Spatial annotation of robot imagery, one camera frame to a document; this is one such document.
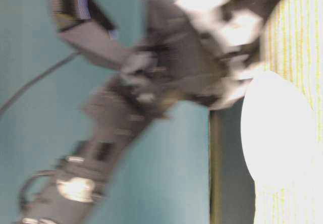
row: teal wall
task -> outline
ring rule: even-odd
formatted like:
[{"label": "teal wall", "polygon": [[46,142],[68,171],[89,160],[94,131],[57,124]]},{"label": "teal wall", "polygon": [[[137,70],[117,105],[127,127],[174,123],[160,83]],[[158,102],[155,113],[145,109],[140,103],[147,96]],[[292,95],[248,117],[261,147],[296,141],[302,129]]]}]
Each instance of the teal wall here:
[{"label": "teal wall", "polygon": [[[97,0],[131,45],[142,34],[138,0]],[[47,0],[0,0],[0,102],[73,50],[61,42]],[[79,111],[89,93],[115,72],[77,58],[29,90],[0,119],[0,219],[18,215],[17,194],[34,171],[51,169],[90,121]],[[128,151],[107,199],[88,223],[208,223],[207,110],[183,102]]]}]

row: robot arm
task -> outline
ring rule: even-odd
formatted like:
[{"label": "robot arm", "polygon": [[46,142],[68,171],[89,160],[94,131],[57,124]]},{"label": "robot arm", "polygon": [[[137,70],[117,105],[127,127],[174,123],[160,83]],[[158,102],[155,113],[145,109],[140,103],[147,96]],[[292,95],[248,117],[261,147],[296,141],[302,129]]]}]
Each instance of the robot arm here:
[{"label": "robot arm", "polygon": [[[115,27],[93,0],[52,0],[59,36],[95,65],[119,70],[84,107],[93,119],[89,140],[53,171],[30,202],[21,193],[18,224],[81,224],[101,201],[114,167],[133,140],[178,100],[210,106],[225,94],[225,60],[216,45],[168,0],[147,0],[147,37],[131,48],[113,38]],[[24,190],[32,181],[26,183]]]}]

